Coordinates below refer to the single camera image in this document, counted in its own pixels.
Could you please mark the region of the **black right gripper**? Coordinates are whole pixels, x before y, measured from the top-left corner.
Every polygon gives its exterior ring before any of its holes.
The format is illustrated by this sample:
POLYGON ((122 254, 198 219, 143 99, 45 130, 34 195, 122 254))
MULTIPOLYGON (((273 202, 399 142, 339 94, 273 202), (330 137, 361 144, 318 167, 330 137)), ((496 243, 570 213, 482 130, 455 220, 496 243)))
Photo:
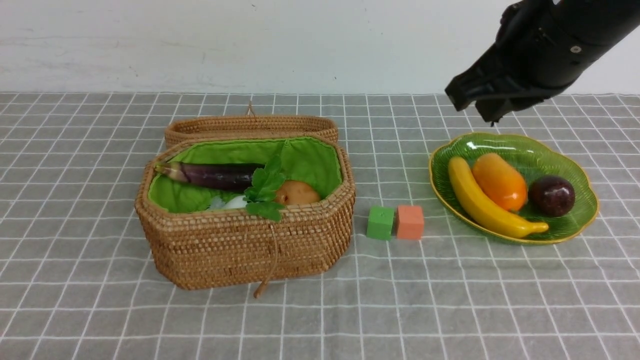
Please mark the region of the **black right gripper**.
POLYGON ((588 38, 586 0, 520 0, 503 10, 494 44, 454 76, 445 93, 457 110, 475 102, 491 126, 560 94, 606 46, 588 38))

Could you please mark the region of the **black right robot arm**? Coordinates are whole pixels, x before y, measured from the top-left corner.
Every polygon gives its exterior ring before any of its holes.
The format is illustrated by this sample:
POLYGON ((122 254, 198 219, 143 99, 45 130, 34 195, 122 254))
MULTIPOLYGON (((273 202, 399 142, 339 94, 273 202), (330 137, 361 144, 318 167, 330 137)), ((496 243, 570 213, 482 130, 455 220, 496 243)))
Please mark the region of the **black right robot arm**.
POLYGON ((494 125, 564 92, 639 23, 637 0, 521 0, 506 7, 494 43, 445 93, 457 111, 474 103, 494 125))

